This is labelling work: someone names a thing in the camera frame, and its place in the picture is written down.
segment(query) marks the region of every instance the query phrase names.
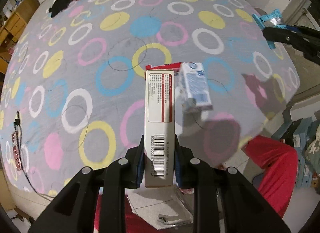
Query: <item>stuffed toy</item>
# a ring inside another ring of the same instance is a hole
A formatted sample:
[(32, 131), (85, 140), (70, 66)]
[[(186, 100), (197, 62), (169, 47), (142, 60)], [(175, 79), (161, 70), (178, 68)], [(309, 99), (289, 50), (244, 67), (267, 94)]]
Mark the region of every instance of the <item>stuffed toy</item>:
[(68, 8), (72, 0), (54, 0), (51, 8), (47, 10), (47, 13), (51, 12), (51, 18), (56, 16), (59, 12)]

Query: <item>patterned cloth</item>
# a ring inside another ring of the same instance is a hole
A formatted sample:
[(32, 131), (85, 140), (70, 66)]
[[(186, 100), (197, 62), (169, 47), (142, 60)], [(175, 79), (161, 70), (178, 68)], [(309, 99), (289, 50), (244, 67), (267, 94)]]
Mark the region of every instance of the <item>patterned cloth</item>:
[(284, 110), (300, 84), (244, 0), (79, 0), (53, 19), (45, 10), (27, 25), (1, 94), (4, 168), (26, 191), (12, 154), (17, 110), (25, 171), (37, 191), (54, 196), (81, 167), (106, 167), (140, 142), (146, 65), (203, 63), (214, 109), (184, 115), (176, 88), (175, 133), (212, 166)]

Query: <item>black plush toy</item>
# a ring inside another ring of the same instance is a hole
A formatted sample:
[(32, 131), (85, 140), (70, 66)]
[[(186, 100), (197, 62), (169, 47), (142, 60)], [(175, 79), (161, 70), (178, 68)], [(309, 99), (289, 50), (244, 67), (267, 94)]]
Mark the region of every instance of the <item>black plush toy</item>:
[(68, 8), (70, 2), (72, 0), (54, 0), (51, 8), (47, 10), (47, 12), (51, 12), (51, 18), (56, 16), (59, 12)]

